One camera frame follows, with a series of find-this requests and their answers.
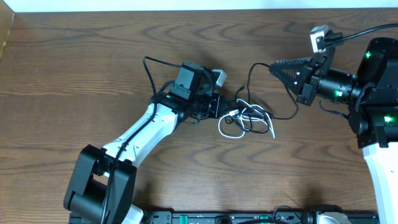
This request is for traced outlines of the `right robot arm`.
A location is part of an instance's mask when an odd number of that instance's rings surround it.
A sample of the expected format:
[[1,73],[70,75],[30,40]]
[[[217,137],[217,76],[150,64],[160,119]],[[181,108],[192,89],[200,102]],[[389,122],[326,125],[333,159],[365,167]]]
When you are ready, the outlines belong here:
[[269,71],[310,106],[316,96],[348,106],[362,149],[381,223],[397,223],[397,40],[372,39],[356,73],[332,68],[335,46],[314,57],[279,60]]

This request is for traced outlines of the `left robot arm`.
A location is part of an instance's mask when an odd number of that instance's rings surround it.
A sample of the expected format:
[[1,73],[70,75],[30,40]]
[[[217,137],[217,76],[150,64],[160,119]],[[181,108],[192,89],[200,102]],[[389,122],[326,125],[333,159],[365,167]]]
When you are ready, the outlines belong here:
[[219,93],[227,78],[191,62],[178,66],[175,80],[155,89],[145,113],[125,133],[101,148],[80,152],[63,206],[88,223],[140,223],[132,204],[137,168],[163,138],[187,118],[218,119],[228,108]]

